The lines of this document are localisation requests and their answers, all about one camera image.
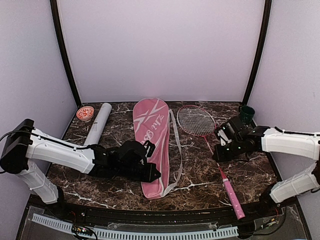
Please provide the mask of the pink badminton racket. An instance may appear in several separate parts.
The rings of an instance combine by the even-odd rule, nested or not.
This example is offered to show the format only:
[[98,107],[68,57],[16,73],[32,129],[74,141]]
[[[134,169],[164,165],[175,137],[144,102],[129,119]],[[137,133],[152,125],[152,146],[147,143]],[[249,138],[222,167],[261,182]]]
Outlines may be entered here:
[[[215,132],[216,122],[208,111],[196,105],[184,105],[177,112],[177,121],[182,130],[187,134],[202,137],[206,142],[210,153],[214,153],[207,140],[207,136]],[[243,219],[245,217],[245,213],[236,193],[220,165],[218,163],[216,165],[220,172],[224,189],[233,207],[236,218],[238,220]]]

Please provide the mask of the pink racket cover bag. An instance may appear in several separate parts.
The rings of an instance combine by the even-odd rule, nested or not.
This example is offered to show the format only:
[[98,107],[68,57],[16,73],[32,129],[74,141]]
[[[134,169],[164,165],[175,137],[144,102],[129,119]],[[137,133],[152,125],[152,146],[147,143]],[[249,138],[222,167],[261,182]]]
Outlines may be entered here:
[[155,169],[160,172],[160,177],[150,183],[141,184],[144,196],[149,200],[160,199],[171,192],[178,184],[183,170],[183,162],[177,172],[175,182],[170,180],[170,122],[174,131],[174,137],[179,153],[182,152],[178,127],[173,111],[167,103],[159,98],[145,98],[133,107],[133,125],[135,140],[141,144],[150,141],[155,149],[147,162],[155,164]]

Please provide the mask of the white shuttlecock tube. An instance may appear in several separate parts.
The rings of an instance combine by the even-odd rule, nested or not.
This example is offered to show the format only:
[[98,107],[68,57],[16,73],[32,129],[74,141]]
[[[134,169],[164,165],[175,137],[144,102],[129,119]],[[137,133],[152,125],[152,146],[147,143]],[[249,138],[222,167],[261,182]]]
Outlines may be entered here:
[[84,146],[98,144],[109,118],[109,115],[112,111],[112,106],[109,103],[103,103],[93,124],[91,129],[85,139]]

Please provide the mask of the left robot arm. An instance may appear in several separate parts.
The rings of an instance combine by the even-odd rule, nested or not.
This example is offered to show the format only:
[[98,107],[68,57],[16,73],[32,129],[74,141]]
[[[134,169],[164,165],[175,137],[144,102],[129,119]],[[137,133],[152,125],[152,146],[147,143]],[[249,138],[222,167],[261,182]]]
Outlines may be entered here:
[[148,162],[156,148],[150,141],[141,144],[128,140],[111,148],[99,144],[80,146],[43,133],[28,118],[3,138],[6,139],[0,157],[3,172],[21,178],[60,218],[67,218],[71,208],[64,202],[63,191],[49,181],[35,160],[62,165],[96,178],[120,176],[152,183],[161,177],[157,165]]

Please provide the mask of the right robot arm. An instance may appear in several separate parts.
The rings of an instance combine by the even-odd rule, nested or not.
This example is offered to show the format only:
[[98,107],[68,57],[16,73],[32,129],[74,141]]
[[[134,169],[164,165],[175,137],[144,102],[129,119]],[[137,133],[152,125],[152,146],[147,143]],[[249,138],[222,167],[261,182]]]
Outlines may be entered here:
[[239,116],[230,118],[215,131],[220,143],[215,145],[213,160],[228,162],[242,154],[254,152],[283,153],[314,160],[302,172],[270,186],[255,205],[255,213],[266,217],[291,197],[320,188],[320,134],[285,131],[278,127],[244,125]]

